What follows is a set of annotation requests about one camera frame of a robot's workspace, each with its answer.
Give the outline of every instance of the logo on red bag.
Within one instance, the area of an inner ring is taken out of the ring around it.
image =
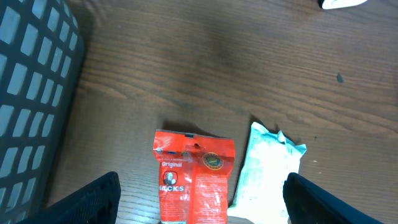
[[[203,162],[209,169],[212,170],[221,169],[223,166],[223,160],[220,159],[220,157],[213,152],[209,152],[203,155]]]
[[[174,171],[167,171],[163,174],[163,183],[165,185],[175,185],[177,183],[178,175]]]

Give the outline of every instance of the brown wooden surface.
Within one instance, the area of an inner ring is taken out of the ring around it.
[[[398,223],[394,0],[332,11],[314,0],[82,0],[71,9],[87,55],[48,205],[114,170],[117,222],[158,223],[158,128],[235,139],[232,199],[256,117],[307,144],[304,177]]]

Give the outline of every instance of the white plastic bag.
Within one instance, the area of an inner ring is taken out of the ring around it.
[[[248,150],[238,187],[228,215],[247,218],[255,224],[287,223],[289,215],[283,185],[291,172],[298,172],[306,146],[287,139],[282,131],[270,133],[252,123]]]

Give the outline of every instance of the red package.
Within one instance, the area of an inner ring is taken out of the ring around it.
[[[157,130],[162,224],[227,223],[232,139]]]

